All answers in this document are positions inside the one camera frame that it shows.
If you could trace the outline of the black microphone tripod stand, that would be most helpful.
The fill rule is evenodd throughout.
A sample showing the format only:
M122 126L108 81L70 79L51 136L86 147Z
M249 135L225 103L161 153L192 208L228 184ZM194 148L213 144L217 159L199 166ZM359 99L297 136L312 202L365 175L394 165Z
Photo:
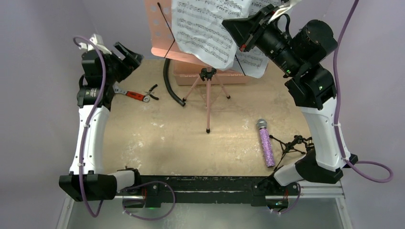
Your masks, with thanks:
M274 169L275 171L280 168L281 162L283 161L284 157L288 153L299 152L302 155L306 155L310 150L315 148L313 139L311 136L308 138L304 138L302 135L294 135L294 139L291 142L287 142L287 143L282 142L281 140L275 138L273 135L270 135L269 137L270 137L270 139L277 141L280 144L281 149L282 149L281 159L280 159L279 163L276 165L276 167ZM305 146L305 151L295 148L296 145L300 145L300 144L303 144Z

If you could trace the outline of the purple glitter microphone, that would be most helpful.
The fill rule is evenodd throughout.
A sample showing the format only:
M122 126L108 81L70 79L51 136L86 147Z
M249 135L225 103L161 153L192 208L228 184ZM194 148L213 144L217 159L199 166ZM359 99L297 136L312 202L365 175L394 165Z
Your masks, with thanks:
M256 126L259 130L266 166L274 167L275 160L271 146L270 134L267 129L267 122L265 119L258 119Z

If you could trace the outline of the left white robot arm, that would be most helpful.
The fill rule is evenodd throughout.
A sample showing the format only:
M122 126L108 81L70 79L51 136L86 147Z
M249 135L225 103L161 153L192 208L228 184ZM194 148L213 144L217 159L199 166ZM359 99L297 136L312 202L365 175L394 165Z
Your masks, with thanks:
M103 170L103 140L112 100L113 85L125 80L141 64L143 56L120 42L114 47L123 54L120 59L113 52L95 50L82 54L84 74L79 79L77 105L79 107L79 132L74 160L68 175L59 177L59 187L73 200L112 200L126 190L137 195L142 182L137 169L125 168L112 174Z

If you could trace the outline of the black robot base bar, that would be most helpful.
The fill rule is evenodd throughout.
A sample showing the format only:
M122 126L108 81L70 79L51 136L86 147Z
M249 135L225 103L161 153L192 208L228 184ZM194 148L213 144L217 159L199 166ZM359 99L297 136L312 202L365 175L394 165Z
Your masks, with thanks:
M253 207L275 205L299 193L298 184L280 186L274 179L262 176L153 176L141 175L120 196L139 197L148 208L162 203L249 204Z

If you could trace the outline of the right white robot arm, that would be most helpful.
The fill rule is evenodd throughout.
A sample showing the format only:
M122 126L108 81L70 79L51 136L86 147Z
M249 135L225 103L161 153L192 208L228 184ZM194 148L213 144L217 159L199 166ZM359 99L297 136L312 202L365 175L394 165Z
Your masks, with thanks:
M287 78L285 86L307 121L314 147L301 159L276 169L265 181L269 190L280 194L287 185L308 182L335 184L343 169L358 157L344 149L335 132L337 87L321 61L338 46L333 31L320 20L310 20L291 37L278 27L281 8L268 5L248 18L226 19L222 25L238 48L258 48Z

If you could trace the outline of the pink folding music stand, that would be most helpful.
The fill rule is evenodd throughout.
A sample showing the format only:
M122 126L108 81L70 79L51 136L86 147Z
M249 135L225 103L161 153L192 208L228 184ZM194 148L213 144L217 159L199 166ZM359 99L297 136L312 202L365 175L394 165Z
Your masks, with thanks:
M171 1L169 0L146 0L144 1L146 14L149 23L149 30L151 35L151 53L157 57L165 59L163 66L163 80L169 95L180 106L186 105L186 100L193 91L196 91L198 85L206 86L206 93L200 94L207 108L207 121L206 132L210 133L210 114L211 106L216 100L212 96L211 91L213 85L220 85L220 92L224 93L227 99L230 99L225 85L216 76L217 70L205 67L204 64L195 56L181 52L172 33L171 33ZM179 97L172 89L169 80L169 69L173 66L174 61L194 63L202 65L203 68L199 73L200 78L197 78L193 85L189 85L190 89L184 97Z

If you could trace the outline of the sheet music page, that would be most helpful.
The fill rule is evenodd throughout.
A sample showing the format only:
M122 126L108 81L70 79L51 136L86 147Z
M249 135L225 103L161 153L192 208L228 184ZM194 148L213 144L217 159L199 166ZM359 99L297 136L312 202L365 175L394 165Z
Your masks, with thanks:
M173 0L171 25L179 49L219 70L234 65L237 45L223 20L246 18L250 0Z
M253 0L249 7L248 16L256 14L260 9L269 4L278 6L284 2L284 0ZM269 59L255 47L249 52L237 51L231 70L254 78L261 78L265 73L268 62Z

